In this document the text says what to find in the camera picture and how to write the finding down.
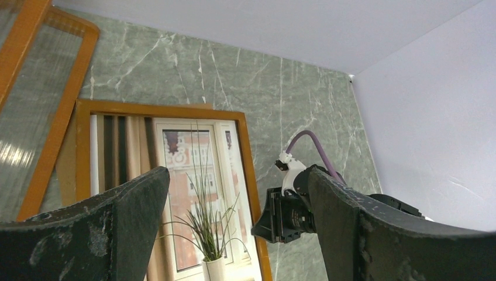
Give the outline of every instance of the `beige curtain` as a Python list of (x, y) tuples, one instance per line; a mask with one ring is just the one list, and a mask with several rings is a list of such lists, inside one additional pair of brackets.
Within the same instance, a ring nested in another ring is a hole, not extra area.
[[(134, 179), (157, 166), (153, 155), (156, 154), (153, 130), (147, 130), (143, 117), (126, 117), (126, 148), (128, 164), (128, 180)], [(157, 237), (164, 235), (164, 229), (160, 227)], [(153, 245), (150, 263), (146, 270), (145, 281), (173, 280), (168, 243), (165, 239), (158, 239)]]
[[(211, 104), (179, 106), (212, 109)], [(119, 186), (158, 166), (151, 118), (99, 116), (98, 119), (98, 128), (101, 129), (98, 136), (101, 191)], [(159, 227), (157, 238), (165, 234), (166, 227)], [(155, 240), (144, 281), (173, 281), (173, 252), (166, 239)]]

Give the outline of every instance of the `mirror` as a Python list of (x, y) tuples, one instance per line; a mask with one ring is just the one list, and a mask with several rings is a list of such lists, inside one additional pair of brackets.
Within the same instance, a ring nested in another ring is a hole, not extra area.
[(226, 280), (272, 280), (267, 246), (250, 235), (260, 204), (243, 113), (79, 100), (76, 127), (78, 200), (156, 166), (170, 172), (147, 280), (204, 279), (201, 238), (184, 224), (202, 202), (216, 214)]

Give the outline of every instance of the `plant pot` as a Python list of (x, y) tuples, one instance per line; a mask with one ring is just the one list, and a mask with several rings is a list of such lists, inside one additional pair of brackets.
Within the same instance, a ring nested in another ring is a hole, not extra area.
[(202, 261), (205, 281), (226, 281), (226, 263), (224, 258), (212, 262)]

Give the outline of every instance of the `orange frame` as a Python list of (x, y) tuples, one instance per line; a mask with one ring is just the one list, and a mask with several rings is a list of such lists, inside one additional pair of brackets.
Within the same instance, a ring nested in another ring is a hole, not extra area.
[(38, 214), (55, 167), (64, 135), (97, 44), (99, 29), (93, 23), (49, 6), (51, 1), (26, 0), (14, 26), (0, 50), (0, 111), (36, 37), (41, 20), (53, 28), (81, 37), (82, 42), (51, 124), (46, 142), (36, 163), (31, 182), (17, 220)]
[[(252, 149), (248, 137), (246, 118), (242, 112), (217, 111), (213, 109), (197, 109), (184, 107), (169, 107), (159, 105), (131, 104), (111, 101), (77, 100), (76, 102), (76, 200), (90, 197), (90, 136), (89, 117), (94, 114), (119, 115), (119, 116), (146, 116), (155, 118), (181, 118), (181, 119), (214, 119), (236, 122), (239, 138), (246, 188), (252, 223), (255, 224), (261, 216), (259, 193), (255, 169), (253, 167)], [(262, 279), (272, 280), (270, 263), (268, 259), (267, 244), (264, 240), (256, 238), (257, 252), (260, 260)]]

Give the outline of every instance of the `camera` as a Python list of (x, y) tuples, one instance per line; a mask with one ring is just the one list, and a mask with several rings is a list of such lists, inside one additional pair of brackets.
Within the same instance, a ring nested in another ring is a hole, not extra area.
[[(281, 163), (276, 162), (275, 165), (284, 170)], [(289, 243), (300, 238), (303, 233), (317, 232), (308, 194), (308, 177), (313, 168), (329, 174), (323, 167), (312, 165), (294, 179), (295, 190), (283, 191), (282, 187), (267, 190), (265, 207), (252, 228), (252, 235), (270, 243)]]

